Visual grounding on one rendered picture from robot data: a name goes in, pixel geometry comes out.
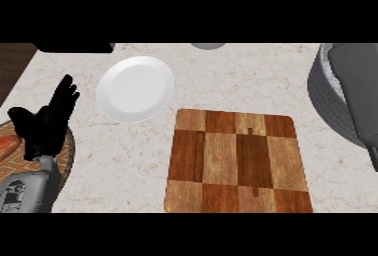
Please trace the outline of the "white oval plate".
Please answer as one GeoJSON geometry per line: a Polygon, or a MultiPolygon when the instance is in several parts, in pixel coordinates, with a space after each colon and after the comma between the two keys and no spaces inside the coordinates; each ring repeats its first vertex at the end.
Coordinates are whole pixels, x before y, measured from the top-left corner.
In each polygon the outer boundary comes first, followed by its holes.
{"type": "Polygon", "coordinates": [[[96,102],[105,116],[123,123],[151,119],[166,108],[175,92],[175,74],[155,57],[136,56],[105,72],[96,102]]]}

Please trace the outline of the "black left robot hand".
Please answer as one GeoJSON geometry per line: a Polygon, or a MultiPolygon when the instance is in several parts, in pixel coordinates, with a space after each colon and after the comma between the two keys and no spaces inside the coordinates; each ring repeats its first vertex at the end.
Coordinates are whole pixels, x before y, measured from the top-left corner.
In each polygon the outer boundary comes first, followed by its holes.
{"type": "Polygon", "coordinates": [[[9,109],[8,115],[17,135],[26,140],[26,160],[33,161],[43,155],[55,157],[59,154],[79,97],[77,85],[73,83],[71,75],[67,74],[49,104],[37,113],[30,112],[24,107],[9,109]]]}

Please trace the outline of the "orange vegetable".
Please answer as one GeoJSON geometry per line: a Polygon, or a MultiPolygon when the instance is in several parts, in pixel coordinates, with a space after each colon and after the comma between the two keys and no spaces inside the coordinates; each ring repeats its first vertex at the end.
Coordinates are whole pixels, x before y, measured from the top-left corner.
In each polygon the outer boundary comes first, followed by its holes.
{"type": "Polygon", "coordinates": [[[12,155],[23,143],[18,135],[8,135],[0,137],[0,162],[12,155]]]}

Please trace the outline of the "black appliance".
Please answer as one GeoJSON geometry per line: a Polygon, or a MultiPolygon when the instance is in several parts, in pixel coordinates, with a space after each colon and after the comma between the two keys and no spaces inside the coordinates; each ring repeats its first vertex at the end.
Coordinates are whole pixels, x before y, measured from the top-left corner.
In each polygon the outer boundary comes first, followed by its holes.
{"type": "Polygon", "coordinates": [[[36,43],[40,51],[48,53],[111,53],[114,43],[36,43]]]}

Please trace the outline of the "grey round object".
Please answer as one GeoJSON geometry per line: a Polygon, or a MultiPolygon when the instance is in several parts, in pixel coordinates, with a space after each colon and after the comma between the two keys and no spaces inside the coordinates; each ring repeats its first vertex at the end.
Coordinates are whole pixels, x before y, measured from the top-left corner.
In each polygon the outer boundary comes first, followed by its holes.
{"type": "Polygon", "coordinates": [[[225,46],[226,43],[191,43],[192,46],[203,50],[215,50],[225,46]]]}

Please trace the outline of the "round brown woven placemat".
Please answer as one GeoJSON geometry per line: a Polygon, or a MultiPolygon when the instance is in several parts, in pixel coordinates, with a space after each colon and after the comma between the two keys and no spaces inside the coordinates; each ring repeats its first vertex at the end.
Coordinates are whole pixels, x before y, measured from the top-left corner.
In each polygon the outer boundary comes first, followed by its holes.
{"type": "MultiPolygon", "coordinates": [[[[15,135],[15,134],[17,132],[14,128],[14,123],[12,121],[6,121],[5,123],[0,124],[0,137],[8,135],[15,135]]],[[[37,162],[31,162],[24,159],[24,149],[26,149],[26,144],[21,143],[15,152],[0,162],[0,184],[14,173],[37,171],[40,169],[40,164],[37,162]]],[[[71,168],[74,164],[74,155],[76,155],[74,136],[73,136],[71,130],[67,130],[64,147],[62,147],[61,153],[57,156],[59,172],[62,175],[59,187],[64,187],[65,182],[68,180],[68,176],[70,176],[71,168]]]]}

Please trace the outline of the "checkered wooden cutting board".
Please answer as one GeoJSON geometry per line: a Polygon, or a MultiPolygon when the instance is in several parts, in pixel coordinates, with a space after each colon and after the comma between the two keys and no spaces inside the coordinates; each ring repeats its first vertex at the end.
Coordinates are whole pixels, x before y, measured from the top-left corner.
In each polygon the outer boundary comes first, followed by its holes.
{"type": "Polygon", "coordinates": [[[166,211],[310,212],[293,118],[178,111],[166,211]]]}

